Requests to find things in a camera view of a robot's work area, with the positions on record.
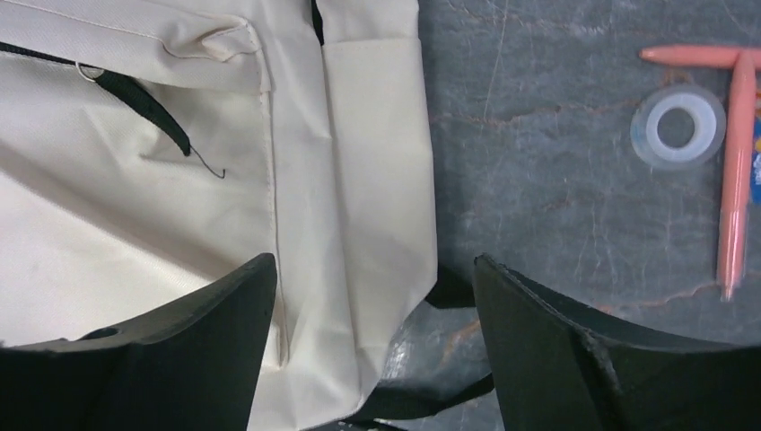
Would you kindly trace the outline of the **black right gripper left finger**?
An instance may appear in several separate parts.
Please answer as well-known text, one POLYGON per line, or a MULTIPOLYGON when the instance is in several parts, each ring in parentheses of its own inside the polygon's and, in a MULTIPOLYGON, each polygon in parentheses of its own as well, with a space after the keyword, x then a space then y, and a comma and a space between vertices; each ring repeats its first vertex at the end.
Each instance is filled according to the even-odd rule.
POLYGON ((276 296, 263 253, 81 339, 1 351, 4 430, 243 430, 276 296))

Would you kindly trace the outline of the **clear tape roll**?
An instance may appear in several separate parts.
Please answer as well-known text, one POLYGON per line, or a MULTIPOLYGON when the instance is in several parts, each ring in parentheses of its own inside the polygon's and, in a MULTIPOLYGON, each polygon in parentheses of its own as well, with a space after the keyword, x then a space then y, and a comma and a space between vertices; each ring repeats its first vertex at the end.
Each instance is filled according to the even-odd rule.
POLYGON ((695 84, 674 84, 643 101, 633 115, 630 139, 642 161, 659 170, 695 168, 714 157, 727 127, 724 107, 695 84))

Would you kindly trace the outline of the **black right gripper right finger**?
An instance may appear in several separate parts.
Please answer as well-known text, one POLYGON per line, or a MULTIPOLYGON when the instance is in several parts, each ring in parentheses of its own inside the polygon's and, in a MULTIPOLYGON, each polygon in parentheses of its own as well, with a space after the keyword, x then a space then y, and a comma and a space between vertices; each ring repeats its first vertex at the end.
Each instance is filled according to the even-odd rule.
POLYGON ((487 255, 477 312, 508 430, 757 430, 760 348, 625 321, 487 255))

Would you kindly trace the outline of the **beige canvas backpack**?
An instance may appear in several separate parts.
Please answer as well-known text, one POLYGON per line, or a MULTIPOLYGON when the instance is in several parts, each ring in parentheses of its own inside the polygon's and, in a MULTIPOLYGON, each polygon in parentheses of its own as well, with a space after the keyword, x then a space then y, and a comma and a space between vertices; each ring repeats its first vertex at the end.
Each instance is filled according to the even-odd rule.
POLYGON ((263 253, 249 423, 364 429, 490 392, 381 386, 437 259, 416 1, 4 1, 1 351, 133 319, 263 253))

